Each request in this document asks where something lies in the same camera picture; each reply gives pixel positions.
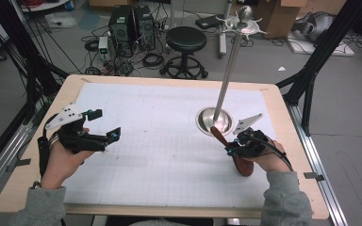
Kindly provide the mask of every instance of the gray floor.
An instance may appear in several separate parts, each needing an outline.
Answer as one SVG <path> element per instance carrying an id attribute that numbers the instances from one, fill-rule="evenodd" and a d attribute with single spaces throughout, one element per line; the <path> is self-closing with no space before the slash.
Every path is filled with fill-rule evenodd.
<path id="1" fill-rule="evenodd" d="M 107 24 L 108 14 L 91 11 L 84 4 L 78 5 L 71 14 L 76 18 L 78 25 L 54 30 L 52 35 L 75 65 L 81 68 L 87 51 L 80 39 L 90 35 L 93 29 Z M 193 25 L 193 21 L 197 19 L 195 15 L 186 13 L 185 16 L 183 20 L 185 25 Z M 210 33 L 206 35 L 207 45 L 204 50 L 196 53 L 195 57 L 209 72 L 207 80 L 221 81 L 228 56 L 218 58 L 217 36 Z M 46 34 L 43 36 L 55 64 L 64 71 L 75 71 L 74 66 L 48 36 Z M 276 46 L 267 40 L 254 40 L 254 42 L 253 47 L 240 48 L 231 81 L 273 84 L 298 72 L 309 58 L 309 55 L 292 54 L 287 44 Z M 230 38 L 227 38 L 227 43 L 229 53 Z M 347 222 L 350 225 L 360 225 L 362 224 L 362 48 L 357 48 L 354 44 L 350 46 L 355 55 L 330 57 L 316 80 L 310 131 Z M 170 52 L 164 56 L 170 58 L 176 54 Z M 102 67 L 102 63 L 95 60 L 93 66 Z M 285 67 L 286 70 L 278 72 L 280 67 Z M 133 72 L 130 76 L 169 78 L 160 75 L 157 70 L 145 69 L 140 69 L 140 73 Z M 25 103 L 24 93 L 19 75 L 14 71 L 11 61 L 0 61 L 0 135 Z M 9 173 L 6 173 L 0 180 L 0 191 L 8 177 Z M 9 216 L 10 214 L 0 213 L 0 225 L 6 225 Z M 247 220 L 243 220 L 242 223 L 254 224 Z M 90 224 L 91 216 L 67 217 L 67 225 Z M 313 225 L 330 224 L 332 224 L 330 220 L 313 220 Z"/>

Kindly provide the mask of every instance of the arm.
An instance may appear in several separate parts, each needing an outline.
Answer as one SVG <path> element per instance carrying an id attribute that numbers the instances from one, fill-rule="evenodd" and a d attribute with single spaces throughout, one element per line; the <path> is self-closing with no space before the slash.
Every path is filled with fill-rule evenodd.
<path id="1" fill-rule="evenodd" d="M 282 145 L 275 146 L 284 152 Z M 264 192 L 261 225 L 310 225 L 311 206 L 306 194 L 299 189 L 298 176 L 272 151 L 248 160 L 255 161 L 267 172 L 270 188 Z"/>
<path id="2" fill-rule="evenodd" d="M 93 152 L 87 151 L 73 154 L 59 141 L 53 143 L 41 185 L 28 189 L 25 209 L 16 213 L 8 225 L 61 225 L 60 220 L 66 215 L 63 207 L 66 188 L 61 185 L 92 154 Z"/>

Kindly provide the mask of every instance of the silver rod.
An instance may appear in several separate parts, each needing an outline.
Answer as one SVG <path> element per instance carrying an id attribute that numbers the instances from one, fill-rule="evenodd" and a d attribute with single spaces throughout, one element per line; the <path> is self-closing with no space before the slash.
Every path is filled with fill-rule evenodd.
<path id="1" fill-rule="evenodd" d="M 242 36 L 243 35 L 240 33 L 237 33 L 235 36 L 235 41 L 228 59 L 227 68 L 225 69 L 224 79 L 222 80 L 222 90 L 220 91 L 219 101 L 217 102 L 216 110 L 214 111 L 213 124 L 219 118 L 220 111 L 222 110 L 222 102 L 224 101 L 225 93 L 227 92 L 228 84 L 230 83 L 230 75 L 234 69 Z"/>

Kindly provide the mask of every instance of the black stool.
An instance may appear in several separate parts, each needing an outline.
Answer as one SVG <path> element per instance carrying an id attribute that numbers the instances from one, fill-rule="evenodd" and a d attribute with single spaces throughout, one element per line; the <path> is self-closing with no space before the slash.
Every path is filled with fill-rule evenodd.
<path id="1" fill-rule="evenodd" d="M 186 78 L 191 79 L 196 79 L 199 75 L 202 75 L 202 78 L 207 77 L 208 73 L 202 64 L 197 59 L 189 56 L 205 47 L 206 36 L 202 31 L 189 26 L 178 26 L 169 30 L 166 36 L 166 42 L 172 49 L 181 52 L 182 56 L 171 58 L 163 68 L 160 69 L 161 74 L 167 73 L 172 78 L 178 78 L 181 73 L 184 74 Z M 178 58 L 181 58 L 181 63 L 175 65 L 173 61 Z M 196 64 L 189 66 L 189 60 L 194 61 Z M 199 72 L 192 73 L 189 71 L 190 69 L 199 69 Z"/>

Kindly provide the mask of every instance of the gray sweatshirt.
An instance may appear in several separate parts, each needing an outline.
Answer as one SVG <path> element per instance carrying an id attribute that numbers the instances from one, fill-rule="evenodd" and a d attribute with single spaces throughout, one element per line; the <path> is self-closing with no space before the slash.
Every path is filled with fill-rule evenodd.
<path id="1" fill-rule="evenodd" d="M 268 172 L 270 188 L 264 192 L 261 225 L 310 225 L 311 207 L 307 196 L 299 190 L 296 172 Z M 60 226 L 66 212 L 63 200 L 66 188 L 29 189 L 25 209 L 15 214 L 9 226 Z M 134 225 L 149 226 L 152 222 Z M 180 224 L 163 220 L 163 226 Z"/>

